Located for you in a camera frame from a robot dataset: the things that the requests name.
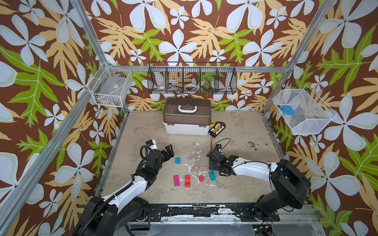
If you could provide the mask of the magenta rectangular block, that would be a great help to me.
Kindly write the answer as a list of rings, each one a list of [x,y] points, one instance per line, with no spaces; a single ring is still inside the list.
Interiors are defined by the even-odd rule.
[[[174,179],[174,186],[179,187],[180,186],[180,178],[178,175],[173,176]]]

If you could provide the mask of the red arch block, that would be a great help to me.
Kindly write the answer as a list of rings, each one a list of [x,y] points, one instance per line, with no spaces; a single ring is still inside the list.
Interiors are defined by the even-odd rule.
[[[190,188],[191,187],[191,176],[190,175],[186,175],[185,176],[185,187],[186,188]]]

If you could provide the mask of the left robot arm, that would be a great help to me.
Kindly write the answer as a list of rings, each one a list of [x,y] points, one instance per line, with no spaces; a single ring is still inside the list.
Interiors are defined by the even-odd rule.
[[[112,236],[128,222],[137,219],[148,205],[138,197],[156,181],[163,163],[174,157],[173,146],[159,150],[152,140],[140,149],[142,157],[131,180],[104,198],[93,197],[79,219],[74,236]]]

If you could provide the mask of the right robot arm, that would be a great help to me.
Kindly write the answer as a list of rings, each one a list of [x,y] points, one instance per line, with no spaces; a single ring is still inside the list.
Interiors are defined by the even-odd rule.
[[[261,195],[252,208],[256,219],[272,219],[277,210],[287,206],[301,209],[310,192],[309,179],[288,160],[265,163],[235,155],[226,157],[222,153],[221,145],[212,148],[207,153],[207,157],[210,170],[218,171],[221,176],[248,176],[269,183],[271,192]]]

